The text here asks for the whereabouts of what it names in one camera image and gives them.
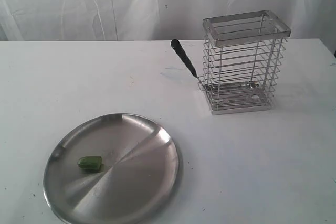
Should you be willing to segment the green vegetable piece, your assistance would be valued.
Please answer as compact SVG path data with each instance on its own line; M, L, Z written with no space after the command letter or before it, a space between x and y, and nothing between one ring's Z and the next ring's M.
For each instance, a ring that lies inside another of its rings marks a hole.
M83 170L99 171L102 165L102 157L84 156L78 159L77 165Z

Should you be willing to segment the white backdrop curtain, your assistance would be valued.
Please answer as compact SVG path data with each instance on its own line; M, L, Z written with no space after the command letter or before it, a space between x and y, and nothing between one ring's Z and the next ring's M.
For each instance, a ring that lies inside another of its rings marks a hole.
M11 41L197 39L203 18L264 9L333 42L335 0L1 0L1 28Z

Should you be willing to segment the black handled kitchen knife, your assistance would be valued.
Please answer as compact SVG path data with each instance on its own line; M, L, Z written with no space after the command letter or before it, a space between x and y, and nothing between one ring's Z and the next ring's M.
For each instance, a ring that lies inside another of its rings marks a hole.
M198 80L198 83L202 86L204 90L207 90L210 85L205 84L199 76L197 75L197 72L191 63L189 57L187 56L186 52L184 51L183 47L181 46L180 42L177 39L173 39L170 43L172 49L175 51L175 53L178 55L178 57L181 59L181 61L184 63L184 65L187 67L187 69L190 71L191 75ZM215 84L216 88L222 88L222 89L239 89L239 88L257 88L259 85L256 82L248 81L248 82L239 82L239 83L218 83Z

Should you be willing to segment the round stainless steel plate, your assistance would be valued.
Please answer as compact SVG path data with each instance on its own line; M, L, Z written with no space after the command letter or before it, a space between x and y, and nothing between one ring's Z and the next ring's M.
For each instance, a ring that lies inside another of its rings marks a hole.
M99 171L78 159L101 156ZM140 115L99 116L69 132L52 151L44 172L48 206L64 223L139 223L171 199L181 155L169 133Z

